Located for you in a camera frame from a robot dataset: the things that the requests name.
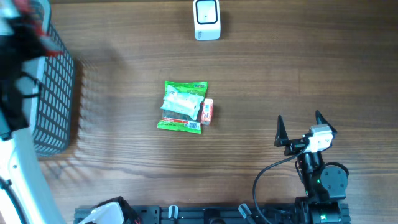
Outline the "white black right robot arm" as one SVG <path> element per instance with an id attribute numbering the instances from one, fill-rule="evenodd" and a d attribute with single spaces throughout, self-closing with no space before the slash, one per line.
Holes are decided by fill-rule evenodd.
<path id="1" fill-rule="evenodd" d="M 297 197 L 292 223 L 350 223 L 346 198 L 349 170 L 339 162 L 325 162 L 322 152 L 332 147 L 337 130 L 315 112 L 316 125 L 298 139 L 290 139 L 281 116 L 277 120 L 274 146 L 296 158 L 295 168 L 306 196 Z"/>

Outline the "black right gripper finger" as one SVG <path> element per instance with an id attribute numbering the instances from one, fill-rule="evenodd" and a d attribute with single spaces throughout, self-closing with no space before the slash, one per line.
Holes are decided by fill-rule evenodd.
<path id="1" fill-rule="evenodd" d="M 323 117 L 319 110 L 315 112 L 315 119 L 317 124 L 327 124 L 332 131 L 332 134 L 337 134 L 337 130 Z"/>
<path id="2" fill-rule="evenodd" d="M 277 118 L 277 132 L 275 135 L 276 141 L 287 141 L 289 139 L 287 132 L 285 130 L 284 121 L 281 115 Z"/>

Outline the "teal tissue packet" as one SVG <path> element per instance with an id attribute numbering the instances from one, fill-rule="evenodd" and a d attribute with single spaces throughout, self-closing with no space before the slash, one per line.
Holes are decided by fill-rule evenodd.
<path id="1" fill-rule="evenodd" d="M 189 116 L 196 120 L 200 105 L 205 98 L 201 95 L 184 93 L 172 85 L 167 85 L 162 110 L 172 111 Z"/>

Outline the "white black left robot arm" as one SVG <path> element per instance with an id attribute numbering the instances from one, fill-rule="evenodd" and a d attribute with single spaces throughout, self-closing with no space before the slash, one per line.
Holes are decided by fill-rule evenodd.
<path id="1" fill-rule="evenodd" d="M 38 155 L 70 138 L 75 69 L 49 21 L 1 18 L 1 213 L 11 223 L 63 223 Z"/>

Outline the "red snack stick packet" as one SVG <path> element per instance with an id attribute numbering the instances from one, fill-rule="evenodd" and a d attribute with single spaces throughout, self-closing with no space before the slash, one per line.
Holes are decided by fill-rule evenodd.
<path id="1" fill-rule="evenodd" d="M 11 1 L 16 7 L 18 16 L 12 20 L 14 37 L 18 51 L 25 60 L 41 56 L 54 57 L 63 50 L 47 35 L 41 24 L 32 16 L 32 8 L 28 0 Z"/>

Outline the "small orange candy box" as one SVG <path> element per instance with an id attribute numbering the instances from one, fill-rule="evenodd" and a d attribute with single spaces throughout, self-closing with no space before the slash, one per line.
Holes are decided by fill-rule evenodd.
<path id="1" fill-rule="evenodd" d="M 203 101 L 203 108 L 201 113 L 201 123 L 203 125 L 209 125 L 213 117 L 213 100 L 211 98 L 205 98 Z"/>

